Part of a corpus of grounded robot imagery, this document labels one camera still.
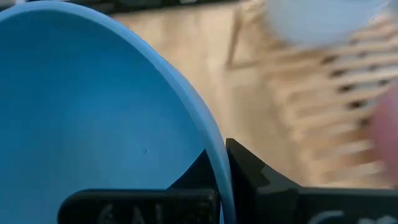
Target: blue bowl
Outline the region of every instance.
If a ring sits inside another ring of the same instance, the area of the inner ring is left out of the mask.
[[[0,34],[2,222],[55,223],[78,190],[166,189],[206,149],[225,222],[234,223],[214,119],[136,34],[58,1],[1,12]]]

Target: wooden surface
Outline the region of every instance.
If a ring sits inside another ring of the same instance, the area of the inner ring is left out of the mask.
[[[305,185],[390,188],[368,136],[376,98],[398,77],[398,30],[387,14],[333,47],[305,50],[282,42],[264,3],[244,4],[242,33],[261,66]]]
[[[139,34],[187,77],[205,100],[224,138],[235,138],[270,166],[300,182],[290,143],[256,68],[225,69],[237,4],[147,11],[115,18]],[[240,44],[236,57],[250,60]]]

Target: blue plastic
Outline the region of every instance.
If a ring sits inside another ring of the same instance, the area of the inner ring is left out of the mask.
[[[0,13],[0,217],[53,224],[87,188],[166,189],[204,148],[226,223],[228,157],[189,82],[94,10],[39,1]]]

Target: wooden floor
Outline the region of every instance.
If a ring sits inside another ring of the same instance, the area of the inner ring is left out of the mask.
[[[236,4],[117,15],[177,67],[204,99],[224,138],[235,138],[270,166],[300,182],[295,159],[255,68],[224,67]],[[250,56],[242,45],[240,60]]]

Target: white cup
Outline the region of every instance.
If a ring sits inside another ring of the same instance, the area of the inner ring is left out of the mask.
[[[268,0],[267,19],[284,41],[319,47],[347,39],[388,0]]]

